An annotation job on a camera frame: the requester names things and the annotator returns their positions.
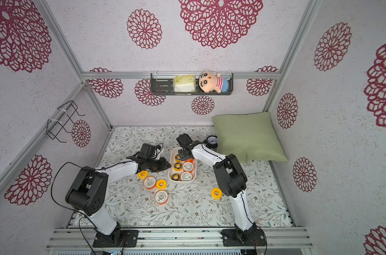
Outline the black yellow small tape roll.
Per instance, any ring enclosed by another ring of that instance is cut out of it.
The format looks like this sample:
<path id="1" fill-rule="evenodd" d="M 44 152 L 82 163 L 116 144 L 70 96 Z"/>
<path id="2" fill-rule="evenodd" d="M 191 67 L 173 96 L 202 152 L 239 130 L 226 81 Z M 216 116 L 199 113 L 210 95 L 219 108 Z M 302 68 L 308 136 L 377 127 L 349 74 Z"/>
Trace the black yellow small tape roll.
<path id="1" fill-rule="evenodd" d="M 181 160 L 181 158 L 180 158 L 179 155 L 176 155 L 176 156 L 175 156 L 175 161 L 176 161 L 177 163 L 181 163 L 181 162 L 182 162 L 182 160 Z"/>

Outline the orange white tape roll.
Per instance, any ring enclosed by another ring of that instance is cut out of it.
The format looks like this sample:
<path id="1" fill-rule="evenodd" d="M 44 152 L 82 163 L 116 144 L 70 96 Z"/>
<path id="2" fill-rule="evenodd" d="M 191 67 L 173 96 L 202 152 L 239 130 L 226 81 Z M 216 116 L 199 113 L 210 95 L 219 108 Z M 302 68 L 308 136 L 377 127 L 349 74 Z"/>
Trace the orange white tape roll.
<path id="1" fill-rule="evenodd" d="M 190 161 L 185 161 L 182 165 L 182 169 L 184 172 L 191 173 L 195 169 L 194 163 Z"/>
<path id="2" fill-rule="evenodd" d="M 152 189 L 156 188 L 156 179 L 155 179 L 155 177 L 152 177 L 152 176 L 147 177 L 144 180 L 143 185 L 144 185 L 144 187 L 147 190 L 152 190 Z"/>
<path id="3" fill-rule="evenodd" d="M 181 174 L 181 178 L 180 178 L 181 181 L 184 181 L 184 182 L 189 182 L 189 181 L 192 181 L 193 180 L 193 175 L 191 172 L 183 172 Z"/>
<path id="4" fill-rule="evenodd" d="M 154 198 L 159 205 L 164 205 L 169 200 L 169 194 L 165 190 L 159 190 Z"/>

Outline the white plastic storage box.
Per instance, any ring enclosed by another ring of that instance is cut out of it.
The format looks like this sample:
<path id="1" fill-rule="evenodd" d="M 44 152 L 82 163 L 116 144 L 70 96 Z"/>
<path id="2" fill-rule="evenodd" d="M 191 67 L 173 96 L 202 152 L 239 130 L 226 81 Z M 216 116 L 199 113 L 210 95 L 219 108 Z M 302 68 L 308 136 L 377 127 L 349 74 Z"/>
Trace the white plastic storage box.
<path id="1" fill-rule="evenodd" d="M 171 151 L 171 154 L 170 154 L 170 164 L 171 164 L 171 167 L 168 169 L 168 178 L 170 180 L 170 182 L 173 182 L 173 183 L 176 183 L 176 184 L 190 184 L 192 183 L 195 179 L 196 179 L 196 176 L 197 176 L 197 160 L 195 159 L 188 159 L 187 161 L 189 162 L 192 162 L 194 163 L 194 166 L 195 166 L 195 169 L 191 172 L 192 175 L 193 175 L 193 180 L 192 181 L 189 181 L 189 182 L 184 182 L 184 181 L 173 181 L 171 180 L 171 175 L 174 174 L 174 173 L 178 173 L 178 174 L 182 174 L 184 171 L 183 169 L 179 172 L 176 172 L 174 169 L 173 169 L 173 166 L 174 164 L 176 163 L 175 161 L 175 156 L 178 155 L 178 150 L 181 149 L 181 147 L 176 147 L 174 148 L 172 151 Z"/>

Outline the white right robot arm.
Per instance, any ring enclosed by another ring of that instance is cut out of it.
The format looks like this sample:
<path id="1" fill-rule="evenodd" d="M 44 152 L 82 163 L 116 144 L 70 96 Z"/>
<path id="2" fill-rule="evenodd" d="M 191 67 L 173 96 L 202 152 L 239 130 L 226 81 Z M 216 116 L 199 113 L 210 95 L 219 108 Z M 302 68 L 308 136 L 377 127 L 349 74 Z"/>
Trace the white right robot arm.
<path id="1" fill-rule="evenodd" d="M 218 187 L 229 197 L 234 213 L 235 238 L 245 246 L 267 246 L 265 232 L 253 221 L 247 202 L 247 175 L 237 157 L 233 154 L 222 155 L 205 147 L 200 141 L 194 141 L 184 133 L 177 138 L 182 160 L 197 159 L 212 167 Z"/>

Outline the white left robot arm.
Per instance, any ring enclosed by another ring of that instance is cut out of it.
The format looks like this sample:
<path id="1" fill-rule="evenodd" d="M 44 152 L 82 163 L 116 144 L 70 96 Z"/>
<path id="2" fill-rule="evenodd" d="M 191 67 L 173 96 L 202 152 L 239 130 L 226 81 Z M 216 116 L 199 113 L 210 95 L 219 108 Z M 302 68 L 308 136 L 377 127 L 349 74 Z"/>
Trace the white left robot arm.
<path id="1" fill-rule="evenodd" d="M 79 170 L 65 202 L 94 225 L 95 248 L 118 247 L 126 240 L 120 224 L 110 216 L 104 204 L 108 185 L 142 171 L 155 173 L 168 170 L 171 164 L 161 156 L 161 149 L 160 145 L 145 143 L 139 152 L 127 157 L 126 161 L 100 169 L 86 166 Z"/>

